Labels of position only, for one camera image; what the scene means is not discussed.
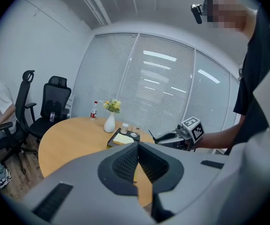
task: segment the table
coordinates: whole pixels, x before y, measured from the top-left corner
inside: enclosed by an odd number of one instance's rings
[[[52,126],[43,136],[38,159],[41,172],[47,177],[67,162],[106,149],[108,140],[114,133],[104,131],[105,118],[72,118]],[[115,131],[122,122],[115,121]],[[142,130],[140,141],[154,143],[151,136]],[[146,206],[152,201],[152,184],[138,164],[137,184],[139,203]]]

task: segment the sneaker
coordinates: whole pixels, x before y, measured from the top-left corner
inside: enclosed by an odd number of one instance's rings
[[[5,187],[11,180],[12,180],[11,174],[8,171],[8,169],[6,169],[6,177],[3,179],[0,178],[0,188]]]

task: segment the wooden floor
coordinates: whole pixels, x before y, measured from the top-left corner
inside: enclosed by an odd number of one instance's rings
[[[39,144],[36,142],[35,137],[29,135],[26,147],[38,151]],[[0,159],[2,159],[6,153],[6,149],[0,150]],[[5,188],[1,189],[1,193],[8,195],[17,201],[23,198],[32,187],[44,179],[40,171],[38,158],[32,152],[25,152],[19,156],[22,160],[23,167],[26,169],[26,173],[22,173],[19,168],[18,159],[15,156],[12,156],[5,163],[12,175],[12,180]],[[151,204],[145,206],[144,209],[150,213]]]

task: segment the white wall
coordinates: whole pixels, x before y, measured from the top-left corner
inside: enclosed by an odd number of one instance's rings
[[[27,102],[40,116],[43,86],[52,75],[73,89],[91,29],[61,0],[16,0],[0,20],[0,79],[16,101],[22,75],[35,70]]]
[[[221,65],[223,65],[227,70],[229,70],[235,77],[239,76],[239,65],[235,63],[230,57],[228,57],[223,51],[219,50],[209,42],[203,40],[201,37],[173,26],[157,22],[130,20],[115,22],[111,25],[94,29],[92,32],[93,34],[91,37],[94,37],[96,34],[110,32],[146,32],[173,38],[192,47],[195,47],[196,49],[211,56]]]

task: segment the office chair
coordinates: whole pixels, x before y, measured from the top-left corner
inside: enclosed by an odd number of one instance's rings
[[[6,122],[0,125],[0,131],[4,131],[7,136],[0,139],[0,150],[3,148],[10,149],[10,151],[5,155],[5,157],[0,161],[3,165],[12,156],[16,155],[19,160],[20,169],[23,174],[26,170],[23,167],[22,161],[19,157],[19,153],[33,152],[35,156],[38,155],[36,150],[30,150],[22,147],[22,144],[26,144],[26,138],[29,135],[28,124],[24,116],[25,103],[29,93],[31,82],[34,78],[34,70],[29,70],[23,73],[22,83],[19,88],[15,103],[15,115],[16,121],[16,132],[11,134],[9,128],[13,126],[12,122]]]
[[[40,143],[43,135],[56,123],[67,119],[69,110],[65,108],[71,89],[66,85],[67,79],[58,76],[52,76],[48,83],[44,85],[43,101],[41,106],[41,118],[35,120],[33,106],[36,103],[26,105],[31,110],[33,124],[29,132],[37,138]]]

